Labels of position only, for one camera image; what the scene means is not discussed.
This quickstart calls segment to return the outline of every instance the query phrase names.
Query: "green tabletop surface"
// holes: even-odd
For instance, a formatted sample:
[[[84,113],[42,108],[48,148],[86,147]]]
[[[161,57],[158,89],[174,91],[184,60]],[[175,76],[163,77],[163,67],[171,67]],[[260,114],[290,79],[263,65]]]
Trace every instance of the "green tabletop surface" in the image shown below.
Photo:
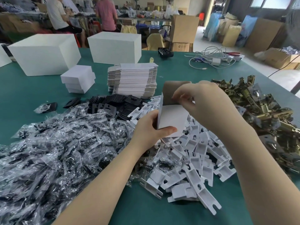
[[[89,98],[93,95],[108,94],[107,68],[111,65],[94,63],[89,49],[80,49],[80,53],[82,58],[78,64],[92,66],[96,75],[95,84],[84,95],[68,93],[59,75],[26,76],[17,63],[0,68],[0,144],[7,145],[15,141],[11,136],[22,125],[43,121],[47,114],[33,112],[42,103],[57,102],[57,112],[62,113],[65,110],[62,107],[73,97]],[[194,63],[199,68],[208,68],[197,70],[189,66],[189,58],[185,57],[183,52],[175,52],[173,58],[162,60],[155,51],[142,51],[139,62],[149,62],[151,57],[159,65],[155,95],[161,94],[163,83],[167,80],[196,83],[211,79],[229,81],[232,78],[233,83],[237,83],[239,77],[247,78],[248,75],[256,75],[255,82],[260,84],[263,93],[272,93],[282,107],[292,108],[294,123],[300,121],[300,99],[244,62],[225,69]],[[293,181],[300,188],[300,180],[296,177]],[[170,193],[164,193],[162,200],[159,200],[138,183],[134,183],[132,188],[125,187],[110,224],[252,224],[236,174],[225,182],[221,182],[218,176],[214,176],[213,187],[207,188],[222,206],[221,210],[216,210],[216,216],[213,216],[200,202],[168,203],[167,197]]]

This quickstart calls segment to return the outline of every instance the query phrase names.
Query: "white cable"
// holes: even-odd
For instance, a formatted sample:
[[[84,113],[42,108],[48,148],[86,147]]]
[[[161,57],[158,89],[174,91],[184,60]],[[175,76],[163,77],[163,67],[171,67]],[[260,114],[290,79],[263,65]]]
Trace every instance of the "white cable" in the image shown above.
[[[207,51],[212,51],[212,52],[209,55],[205,55],[205,53]],[[192,60],[197,60],[197,59],[201,59],[203,62],[211,65],[212,67],[214,67],[216,69],[224,69],[224,68],[227,68],[229,66],[232,66],[236,62],[236,60],[233,59],[233,58],[228,60],[229,58],[227,57],[227,55],[225,53],[223,53],[222,48],[218,48],[216,46],[209,46],[201,52],[186,53],[185,56],[191,58],[189,60],[189,65],[191,67],[193,67],[194,69],[199,69],[199,70],[206,70],[207,69],[207,68],[196,68],[196,67],[192,66],[190,62]],[[221,59],[221,64],[219,66],[212,65],[212,59],[213,58]]]

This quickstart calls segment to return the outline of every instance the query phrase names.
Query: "black device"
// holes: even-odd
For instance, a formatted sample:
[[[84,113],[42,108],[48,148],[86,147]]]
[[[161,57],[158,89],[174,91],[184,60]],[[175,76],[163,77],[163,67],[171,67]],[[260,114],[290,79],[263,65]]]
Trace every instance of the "black device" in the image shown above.
[[[169,51],[167,48],[164,47],[158,49],[158,54],[162,59],[167,59],[174,56],[174,52]]]

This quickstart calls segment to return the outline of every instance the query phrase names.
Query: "dark gray wall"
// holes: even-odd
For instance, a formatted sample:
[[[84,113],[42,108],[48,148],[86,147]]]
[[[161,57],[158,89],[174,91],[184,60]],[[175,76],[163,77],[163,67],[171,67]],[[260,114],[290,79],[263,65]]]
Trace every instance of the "dark gray wall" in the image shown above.
[[[270,20],[279,20],[288,10],[250,8],[252,0],[230,0],[228,12],[244,20],[246,15],[257,16]]]

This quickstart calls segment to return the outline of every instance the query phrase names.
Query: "right hand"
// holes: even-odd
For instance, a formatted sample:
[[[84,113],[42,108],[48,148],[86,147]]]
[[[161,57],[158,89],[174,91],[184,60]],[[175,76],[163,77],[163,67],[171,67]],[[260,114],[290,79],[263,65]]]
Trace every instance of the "right hand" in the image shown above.
[[[174,92],[172,99],[217,136],[247,124],[228,95],[215,83],[184,84]]]

